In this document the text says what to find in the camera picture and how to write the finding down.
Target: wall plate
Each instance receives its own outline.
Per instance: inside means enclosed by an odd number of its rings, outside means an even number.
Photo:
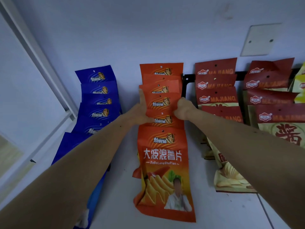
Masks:
[[[240,56],[261,56],[270,53],[280,32],[281,23],[251,26]]]

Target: forearm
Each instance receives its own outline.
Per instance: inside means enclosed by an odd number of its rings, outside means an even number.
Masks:
[[[132,126],[121,115],[52,165],[0,212],[3,228],[72,228]]]
[[[237,171],[293,228],[304,223],[303,148],[253,127],[198,109],[188,113],[194,123]]]

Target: red chinese character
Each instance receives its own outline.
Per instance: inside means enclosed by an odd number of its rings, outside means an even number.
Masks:
[[[222,154],[218,154],[218,156],[221,162],[227,162],[227,159]]]
[[[280,124],[277,126],[279,129],[278,132],[275,133],[277,137],[283,138],[289,142],[295,143],[296,145],[300,145],[302,138],[298,136],[299,132],[294,132],[297,127],[289,124]]]

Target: left hand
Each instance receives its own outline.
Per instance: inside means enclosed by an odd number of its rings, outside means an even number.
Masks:
[[[146,114],[147,106],[145,101],[145,96],[142,89],[139,89],[140,94],[140,103],[137,103],[133,106],[128,112],[124,115],[128,117],[135,125],[142,125],[145,123],[154,123],[155,119],[148,117]]]

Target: hand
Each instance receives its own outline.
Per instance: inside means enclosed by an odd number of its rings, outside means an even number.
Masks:
[[[148,117],[146,114],[147,106],[145,96],[142,89],[139,89],[140,103],[133,106],[124,115],[127,116],[128,120],[131,120],[133,125],[142,125],[145,123],[154,123],[155,119]]]
[[[181,120],[188,120],[189,113],[197,108],[189,100],[186,100],[184,97],[178,101],[178,108],[174,111],[174,114],[177,118]]]

